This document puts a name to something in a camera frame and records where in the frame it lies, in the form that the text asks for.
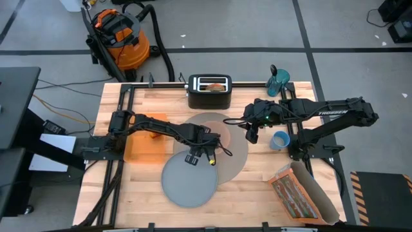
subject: concrete floor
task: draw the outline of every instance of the concrete floor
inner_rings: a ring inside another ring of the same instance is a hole
[[[349,172],[353,170],[412,176],[409,168],[412,157],[408,152],[412,148],[409,141],[412,53],[379,53],[376,50],[369,53],[314,53],[316,75],[313,64],[308,62],[312,54],[306,54],[308,50],[303,48],[309,49],[308,45],[312,48],[410,47],[410,44],[394,44],[385,28],[366,22],[367,11],[381,2],[383,0],[157,0],[151,4],[158,15],[166,48],[291,48],[290,52],[175,52],[169,56],[177,76],[180,72],[185,76],[226,73],[234,81],[265,81],[270,76],[270,64],[275,64],[288,70],[293,81],[320,82],[321,88],[316,86],[317,94],[319,96],[323,90],[325,99],[363,96],[372,103],[380,115],[376,124],[370,128],[349,128],[336,134],[337,143],[346,146],[341,152],[341,160],[346,181],[350,183]],[[295,13],[296,3],[307,32],[309,43],[306,47]],[[14,0],[0,2],[0,31],[17,5]],[[112,7],[109,1],[97,2],[91,14]],[[139,12],[133,6],[129,11],[132,14]],[[371,14],[371,21],[383,23],[376,12]],[[143,21],[142,28],[154,43],[150,17]],[[86,29],[80,13],[65,11],[57,0],[24,1],[6,37],[2,42],[0,39],[0,66],[39,66],[42,69],[40,79],[55,84],[108,78],[103,67],[91,63],[90,55],[22,55],[19,52],[42,54],[51,50],[59,54],[85,50],[85,38]],[[296,52],[292,48],[302,49]],[[146,80],[149,72],[156,81],[167,80],[167,70],[161,58],[146,62],[138,71]],[[100,82],[72,88],[100,94],[103,85]],[[44,86],[44,83],[40,82],[38,86]],[[402,93],[410,94],[410,97],[404,98]],[[77,110],[89,120],[95,119],[100,101],[98,97],[61,88],[37,90],[35,94],[53,105]],[[85,124],[49,112],[35,99],[30,103],[30,109],[69,131],[87,128]],[[352,188],[348,191],[355,207]],[[35,211],[17,218],[4,218],[0,231],[70,227],[78,194],[79,183],[37,187],[30,200]],[[352,223],[356,222],[359,223],[357,216]]]

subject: box of crackers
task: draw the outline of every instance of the box of crackers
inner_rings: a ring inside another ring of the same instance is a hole
[[[268,183],[292,220],[319,225],[339,221],[335,206],[301,162],[281,168]]]

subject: orange cutting board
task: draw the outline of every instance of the orange cutting board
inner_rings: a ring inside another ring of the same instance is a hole
[[[146,116],[167,121],[165,113],[147,113]],[[160,164],[165,162],[165,136],[153,132],[136,131],[126,140],[123,159],[131,164]]]

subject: gray plate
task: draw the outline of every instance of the gray plate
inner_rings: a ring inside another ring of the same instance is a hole
[[[229,149],[233,156],[230,157],[224,152],[216,153],[216,167],[218,169],[218,184],[232,180],[245,166],[248,154],[248,144],[245,139],[244,129],[238,126],[230,126],[223,123],[224,119],[227,119],[226,115],[221,113],[199,113],[186,121],[186,123],[193,123],[197,125],[205,124],[206,126],[209,122],[220,123],[219,127],[216,128],[219,131],[212,132],[222,133],[222,143]],[[230,139],[228,141],[223,141],[224,134],[228,134]],[[188,150],[189,147],[181,144],[179,142],[174,142],[173,153]]]
[[[162,188],[180,207],[195,208],[209,201],[218,186],[218,174],[202,155],[196,166],[185,162],[189,150],[173,155],[162,171]]]

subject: vacuum hose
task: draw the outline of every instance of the vacuum hose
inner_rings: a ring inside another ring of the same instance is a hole
[[[169,82],[174,82],[173,65],[172,65],[172,62],[170,61],[169,56],[167,55],[162,39],[160,38],[160,31],[159,31],[159,25],[157,23],[157,16],[156,16],[155,8],[153,8],[153,6],[150,4],[147,6],[144,6],[139,1],[130,1],[123,5],[122,13],[126,11],[127,6],[133,3],[143,8],[143,10],[136,16],[139,22],[141,22],[150,12],[150,16],[152,17],[152,22],[153,22],[154,37],[156,38],[156,43],[157,43],[157,46],[159,47],[160,54],[162,54],[163,60],[165,61],[167,72],[169,73]]]

